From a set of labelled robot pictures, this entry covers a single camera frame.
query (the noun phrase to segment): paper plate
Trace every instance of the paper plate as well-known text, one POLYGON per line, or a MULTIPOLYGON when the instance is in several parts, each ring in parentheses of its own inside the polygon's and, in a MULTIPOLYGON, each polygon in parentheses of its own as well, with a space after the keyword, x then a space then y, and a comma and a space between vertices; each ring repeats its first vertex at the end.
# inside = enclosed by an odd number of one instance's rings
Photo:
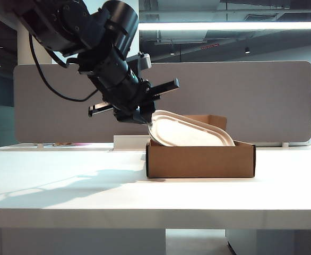
POLYGON ((165 146, 235 146, 223 129, 165 110, 153 113, 149 134, 165 146))

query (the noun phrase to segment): fluorescent light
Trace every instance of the fluorescent light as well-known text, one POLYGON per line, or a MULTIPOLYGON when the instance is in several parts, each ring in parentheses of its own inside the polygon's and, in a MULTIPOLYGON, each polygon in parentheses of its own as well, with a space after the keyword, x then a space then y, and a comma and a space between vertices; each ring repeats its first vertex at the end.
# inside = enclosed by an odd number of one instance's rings
POLYGON ((140 23, 139 30, 290 30, 311 29, 311 22, 140 23))

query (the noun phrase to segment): cardboard box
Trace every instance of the cardboard box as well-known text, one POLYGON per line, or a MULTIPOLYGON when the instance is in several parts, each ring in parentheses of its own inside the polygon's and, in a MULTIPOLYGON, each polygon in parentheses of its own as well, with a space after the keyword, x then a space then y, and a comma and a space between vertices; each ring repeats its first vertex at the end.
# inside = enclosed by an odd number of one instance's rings
MULTIPOLYGON (((186 115, 197 121, 226 129, 226 118, 213 115, 186 115)), ((254 177, 256 147, 234 141, 232 147, 167 147, 151 140, 146 145, 148 178, 254 177)))

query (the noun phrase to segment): table surface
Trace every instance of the table surface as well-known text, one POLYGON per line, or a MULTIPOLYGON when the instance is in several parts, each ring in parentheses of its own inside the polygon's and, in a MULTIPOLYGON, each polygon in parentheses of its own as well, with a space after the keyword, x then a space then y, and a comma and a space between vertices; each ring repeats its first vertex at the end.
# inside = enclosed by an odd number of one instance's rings
POLYGON ((254 178, 147 179, 112 144, 0 148, 0 227, 311 229, 311 146, 258 148, 254 178))

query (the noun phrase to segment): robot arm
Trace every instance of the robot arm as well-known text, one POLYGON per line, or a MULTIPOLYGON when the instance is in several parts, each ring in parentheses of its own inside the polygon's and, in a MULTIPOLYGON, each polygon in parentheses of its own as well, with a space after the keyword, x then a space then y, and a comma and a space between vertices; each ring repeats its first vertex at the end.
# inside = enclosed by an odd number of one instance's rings
MULTIPOLYGON (((104 101, 89 108, 90 116, 113 109, 119 121, 149 123, 154 101, 179 87, 177 79, 152 87, 128 65, 126 57, 139 20, 124 2, 107 1, 90 14, 82 0, 12 0, 12 10, 51 56, 78 53, 68 63, 79 65, 78 72, 88 76, 104 101)), ((142 59, 145 55, 139 53, 134 61, 142 59)))

